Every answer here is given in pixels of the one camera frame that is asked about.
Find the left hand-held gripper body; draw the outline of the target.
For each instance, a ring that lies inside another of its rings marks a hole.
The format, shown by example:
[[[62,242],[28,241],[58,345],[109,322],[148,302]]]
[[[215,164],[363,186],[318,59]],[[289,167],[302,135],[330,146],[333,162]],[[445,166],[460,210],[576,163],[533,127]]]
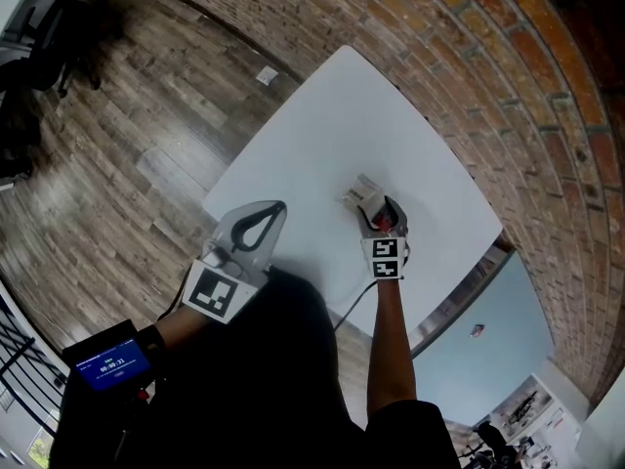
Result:
[[[205,248],[194,260],[182,302],[220,323],[229,323],[268,282],[267,255]]]

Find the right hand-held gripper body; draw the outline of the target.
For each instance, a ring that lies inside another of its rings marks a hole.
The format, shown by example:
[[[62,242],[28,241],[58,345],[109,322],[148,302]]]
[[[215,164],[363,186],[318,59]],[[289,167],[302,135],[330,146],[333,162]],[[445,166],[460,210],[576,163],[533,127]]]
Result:
[[[401,279],[410,249],[403,236],[364,237],[360,245],[374,279]]]

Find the person's right forearm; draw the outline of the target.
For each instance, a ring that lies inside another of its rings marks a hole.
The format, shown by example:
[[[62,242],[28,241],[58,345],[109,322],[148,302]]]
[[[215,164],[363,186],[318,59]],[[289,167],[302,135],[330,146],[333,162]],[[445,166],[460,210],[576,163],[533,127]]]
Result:
[[[417,398],[411,348],[397,279],[377,281],[377,311],[367,378],[367,418]]]

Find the person's left forearm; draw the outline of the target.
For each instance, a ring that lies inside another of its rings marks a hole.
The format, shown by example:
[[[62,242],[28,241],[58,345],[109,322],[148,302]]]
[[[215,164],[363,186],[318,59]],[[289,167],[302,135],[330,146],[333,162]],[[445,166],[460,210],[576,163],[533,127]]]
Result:
[[[195,309],[183,305],[168,316],[158,320],[154,327],[167,348],[182,345],[202,330],[210,320]]]

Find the person's black clothing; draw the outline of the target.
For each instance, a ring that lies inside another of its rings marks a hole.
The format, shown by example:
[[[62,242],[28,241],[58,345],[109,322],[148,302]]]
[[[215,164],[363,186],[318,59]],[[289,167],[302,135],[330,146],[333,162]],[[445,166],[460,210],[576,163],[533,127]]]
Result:
[[[417,397],[352,421],[334,327],[300,277],[274,272],[229,323],[180,346],[154,324],[140,339],[159,375],[146,409],[122,428],[127,405],[72,372],[49,469],[460,469],[436,405]]]

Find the black wrist screen device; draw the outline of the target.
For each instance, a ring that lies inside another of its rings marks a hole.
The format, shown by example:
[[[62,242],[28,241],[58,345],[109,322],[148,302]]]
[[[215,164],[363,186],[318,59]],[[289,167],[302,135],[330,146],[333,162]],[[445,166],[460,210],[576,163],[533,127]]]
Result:
[[[94,393],[142,388],[156,371],[130,320],[65,348],[62,359]]]

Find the black metal railing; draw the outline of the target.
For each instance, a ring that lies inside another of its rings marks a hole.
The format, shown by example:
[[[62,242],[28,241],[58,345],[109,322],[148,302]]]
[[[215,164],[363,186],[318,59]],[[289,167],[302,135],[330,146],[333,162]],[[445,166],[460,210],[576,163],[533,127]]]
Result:
[[[0,282],[0,421],[24,438],[54,437],[68,376],[50,348]]]

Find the black office chair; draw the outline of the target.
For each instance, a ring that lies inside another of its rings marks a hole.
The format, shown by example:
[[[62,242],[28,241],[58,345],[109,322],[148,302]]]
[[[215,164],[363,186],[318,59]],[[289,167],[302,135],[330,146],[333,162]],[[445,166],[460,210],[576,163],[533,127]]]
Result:
[[[27,33],[34,39],[29,56],[0,65],[0,93],[18,86],[43,92],[58,85],[63,98],[75,70],[86,76],[94,90],[101,87],[91,59],[97,37],[92,3],[57,0],[40,24]]]

